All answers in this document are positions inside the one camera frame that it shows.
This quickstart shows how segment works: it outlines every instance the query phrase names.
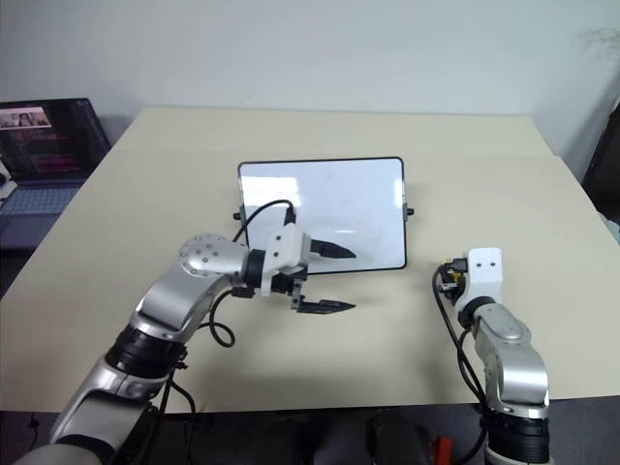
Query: silver robotic arm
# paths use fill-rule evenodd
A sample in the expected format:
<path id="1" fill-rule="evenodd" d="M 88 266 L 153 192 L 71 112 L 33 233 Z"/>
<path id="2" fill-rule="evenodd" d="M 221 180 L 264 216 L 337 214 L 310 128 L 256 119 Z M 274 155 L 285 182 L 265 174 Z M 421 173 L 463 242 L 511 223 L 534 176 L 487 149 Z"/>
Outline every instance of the silver robotic arm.
<path id="1" fill-rule="evenodd" d="M 311 252 L 327 257 L 355 255 L 329 242 L 313 241 L 295 223 L 276 231 L 267 250 L 214 234 L 202 234 L 180 248 L 172 267 L 146 292 L 114 345 L 99 358 L 52 428 L 51 444 L 17 464 L 100 464 L 118 454 L 140 419 L 152 412 L 157 395 L 187 352 L 185 344 L 226 288 L 251 297 L 278 292 L 292 296 L 292 308 L 332 313 L 345 302 L 304 302 Z"/>
<path id="2" fill-rule="evenodd" d="M 502 304 L 500 249 L 473 249 L 441 267 L 440 292 L 471 329 L 484 364 L 486 463 L 549 464 L 548 380 L 528 327 Z"/>

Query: table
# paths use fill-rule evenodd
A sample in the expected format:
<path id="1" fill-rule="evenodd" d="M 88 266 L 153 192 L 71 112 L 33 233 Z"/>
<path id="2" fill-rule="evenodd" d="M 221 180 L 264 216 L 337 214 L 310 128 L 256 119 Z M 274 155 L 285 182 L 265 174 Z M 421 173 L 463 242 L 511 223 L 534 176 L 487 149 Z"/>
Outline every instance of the table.
<path id="1" fill-rule="evenodd" d="M 312 276 L 308 298 L 357 305 L 342 314 L 298 315 L 281 295 L 227 299 L 218 319 L 237 345 L 197 333 L 176 377 L 199 409 L 473 401 L 430 277 L 481 246 L 504 251 L 504 301 L 532 329 L 551 397 L 620 392 L 620 248 L 528 117 L 147 108 L 1 302 L 1 408 L 61 410 L 181 243 L 233 235 L 241 161 L 332 156 L 403 158 L 409 264 Z M 186 410 L 176 396 L 169 406 Z"/>

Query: whiteboard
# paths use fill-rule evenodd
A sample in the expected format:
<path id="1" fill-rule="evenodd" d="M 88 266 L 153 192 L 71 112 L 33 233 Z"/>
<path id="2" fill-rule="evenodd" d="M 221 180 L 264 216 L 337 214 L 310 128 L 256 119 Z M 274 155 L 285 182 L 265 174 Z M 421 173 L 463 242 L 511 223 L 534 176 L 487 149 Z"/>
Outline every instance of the whiteboard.
<path id="1" fill-rule="evenodd" d="M 311 254 L 310 273 L 402 268 L 407 263 L 406 194 L 400 158 L 250 162 L 238 168 L 243 218 L 267 202 L 293 203 L 297 224 L 314 239 L 342 245 L 354 259 Z M 248 226 L 251 248 L 265 249 L 283 225 L 273 205 Z"/>

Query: cable connector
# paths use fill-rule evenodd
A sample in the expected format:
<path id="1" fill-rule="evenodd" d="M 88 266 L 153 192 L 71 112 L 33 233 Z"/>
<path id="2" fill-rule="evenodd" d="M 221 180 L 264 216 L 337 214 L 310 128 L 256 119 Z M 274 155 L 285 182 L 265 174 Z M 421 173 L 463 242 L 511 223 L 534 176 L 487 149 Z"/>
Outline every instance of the cable connector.
<path id="1" fill-rule="evenodd" d="M 295 208 L 290 205 L 287 207 L 287 211 L 284 215 L 284 226 L 287 226 L 289 223 L 295 223 L 297 221 L 297 215 L 295 215 Z"/>
<path id="2" fill-rule="evenodd" d="M 458 259 L 452 259 L 451 261 L 445 262 L 444 266 L 448 269 L 453 269 L 454 271 L 458 271 L 459 273 L 467 272 L 467 259 L 462 257 Z"/>
<path id="3" fill-rule="evenodd" d="M 28 427 L 31 429 L 37 429 L 40 426 L 39 421 L 35 418 L 35 413 L 33 412 L 30 416 L 30 421 L 28 422 Z"/>
<path id="4" fill-rule="evenodd" d="M 231 295 L 233 297 L 252 298 L 254 296 L 254 288 L 232 288 Z"/>

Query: floor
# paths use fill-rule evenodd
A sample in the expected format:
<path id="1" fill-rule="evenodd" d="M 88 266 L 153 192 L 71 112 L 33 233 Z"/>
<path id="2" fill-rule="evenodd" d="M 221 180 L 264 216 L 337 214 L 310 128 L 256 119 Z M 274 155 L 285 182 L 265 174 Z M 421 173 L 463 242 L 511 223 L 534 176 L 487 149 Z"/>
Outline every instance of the floor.
<path id="1" fill-rule="evenodd" d="M 24 258 L 0 259 L 2 295 L 25 264 Z M 419 423 L 454 440 L 459 456 L 476 440 L 478 416 L 471 405 L 397 407 L 411 423 Z M 249 464 L 259 445 L 270 441 L 269 426 L 288 421 L 298 425 L 311 463 L 317 465 L 371 464 L 366 451 L 366 425 L 379 409 L 332 409 L 296 412 L 201 414 L 197 422 L 195 464 Z M 0 413 L 0 465 L 10 464 L 30 448 L 32 413 Z M 35 447 L 46 443 L 56 414 L 36 413 L 40 423 Z M 149 463 L 184 460 L 187 417 L 167 416 Z M 620 463 L 620 395 L 551 402 L 551 453 L 558 465 Z M 483 463 L 481 454 L 471 462 Z"/>

